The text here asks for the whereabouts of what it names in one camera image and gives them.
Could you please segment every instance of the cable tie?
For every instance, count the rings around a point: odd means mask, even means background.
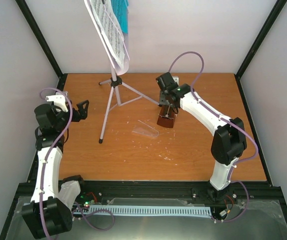
[[[218,114],[218,121],[222,121],[222,119],[221,119],[221,118],[223,118],[222,116],[224,116],[222,113]]]

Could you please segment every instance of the tripod leg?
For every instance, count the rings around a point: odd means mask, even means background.
[[[102,129],[101,129],[101,134],[100,134],[100,138],[99,138],[99,143],[100,143],[100,144],[103,143],[103,138],[104,138],[104,133],[105,133],[105,128],[106,128],[106,123],[107,123],[107,119],[108,119],[108,114],[109,114],[110,105],[111,105],[111,103],[112,103],[113,93],[114,93],[114,87],[112,86],[112,87],[111,87],[111,90],[110,90],[110,95],[109,95],[109,99],[108,99],[107,108],[106,108],[106,110],[105,110],[105,115],[104,115],[103,125],[102,125]]]
[[[117,98],[117,104],[118,104],[118,106],[120,106],[120,105],[122,104],[122,101],[121,101],[121,99],[120,99],[120,94],[119,94],[119,88],[118,88],[118,86],[116,86],[116,87],[114,88],[114,92],[115,92],[115,97]]]
[[[128,84],[122,82],[122,85],[125,86],[127,89],[130,89],[131,91],[135,92],[136,94],[142,96],[143,98],[148,99],[150,102],[153,102],[154,104],[159,105],[159,102],[157,102],[157,101],[153,100],[152,98],[144,95],[143,93],[141,93],[140,91],[134,89],[133,87],[129,86]]]
[[[111,82],[111,80],[108,79],[108,80],[106,80],[106,81],[100,81],[98,84],[99,84],[99,85],[103,85],[103,84],[110,83],[110,82]]]

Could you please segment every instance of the robotic arm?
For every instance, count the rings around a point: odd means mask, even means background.
[[[62,181],[61,190],[59,191],[58,189],[59,166],[65,144],[64,136],[51,149],[47,161],[45,161],[47,152],[50,150],[55,139],[66,127],[70,116],[66,98],[63,95],[57,92],[56,95],[47,96],[46,100],[52,102],[53,105],[41,104],[34,110],[36,120],[39,124],[39,127],[35,131],[38,172],[30,204],[22,207],[22,217],[35,239],[46,236],[42,227],[41,210],[39,208],[41,181],[43,181],[42,211],[50,236],[71,230],[71,209],[84,183],[80,175],[72,176],[65,178]],[[72,109],[72,122],[86,119],[88,116],[88,106],[88,100],[78,103],[78,110]],[[43,163],[46,164],[44,177],[42,178]]]
[[[245,129],[243,121],[238,117],[231,119],[221,114],[205,102],[197,92],[194,92],[199,98],[199,101],[196,100],[191,93],[190,86],[188,84],[178,86],[169,72],[157,77],[156,81],[172,108],[181,108],[187,111],[210,131],[213,136],[211,154],[215,159],[210,184],[216,191],[225,189],[230,184],[231,168],[234,167],[234,163],[238,161],[243,151],[247,148],[246,137],[237,129],[225,124],[224,121],[213,115],[204,105],[217,113],[220,118],[231,121],[238,127]]]

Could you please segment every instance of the orange wooden board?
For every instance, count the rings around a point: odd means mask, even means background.
[[[122,80],[147,96],[159,100],[158,73],[127,73]],[[211,154],[212,135],[189,113],[179,110],[174,128],[158,126],[160,107],[141,98],[110,111],[103,143],[99,144],[110,85],[98,85],[111,75],[103,73],[69,74],[64,87],[73,105],[89,100],[88,118],[73,122],[69,140],[64,145],[59,177],[81,175],[85,180],[116,181],[207,181],[215,160]],[[178,73],[181,84],[190,84],[195,73]],[[218,111],[243,120],[245,130],[250,125],[232,73],[205,73],[195,90]],[[122,102],[137,95],[119,86]],[[132,130],[143,121],[159,131],[155,139],[137,135]],[[241,158],[251,156],[255,148],[248,140]],[[233,180],[265,181],[259,157],[240,163]]]

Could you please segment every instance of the white tripod stand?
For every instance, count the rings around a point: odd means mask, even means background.
[[[111,68],[111,79],[105,80],[105,81],[101,81],[99,82],[99,85],[103,85],[106,83],[110,83],[111,82],[111,90],[110,90],[110,95],[109,95],[109,99],[108,99],[108,104],[107,104],[107,108],[105,110],[105,115],[104,115],[104,120],[103,120],[103,125],[102,125],[102,129],[101,129],[101,134],[100,134],[100,138],[99,138],[99,143],[102,144],[103,143],[103,139],[104,139],[104,134],[105,134],[105,128],[106,128],[106,124],[107,124],[107,119],[108,119],[108,114],[109,111],[112,110],[115,106],[123,106],[126,105],[128,103],[131,103],[133,101],[136,101],[138,99],[141,98],[145,98],[148,99],[149,101],[153,102],[154,104],[159,105],[159,102],[153,100],[152,98],[144,95],[143,93],[141,93],[140,91],[134,89],[133,87],[129,86],[128,84],[124,83],[122,81],[122,79],[116,75],[116,71],[114,69],[114,67],[110,64],[110,68]],[[139,95],[139,97],[136,97],[132,100],[126,101],[124,103],[122,103],[121,99],[120,99],[120,94],[119,94],[119,89],[118,89],[118,85],[123,85],[125,86],[127,89],[130,89],[131,91],[135,92],[136,94]],[[117,98],[117,104],[115,104],[114,106],[112,106],[112,108],[110,108],[110,105],[112,103],[112,98],[113,98],[113,94],[115,92],[115,96]]]

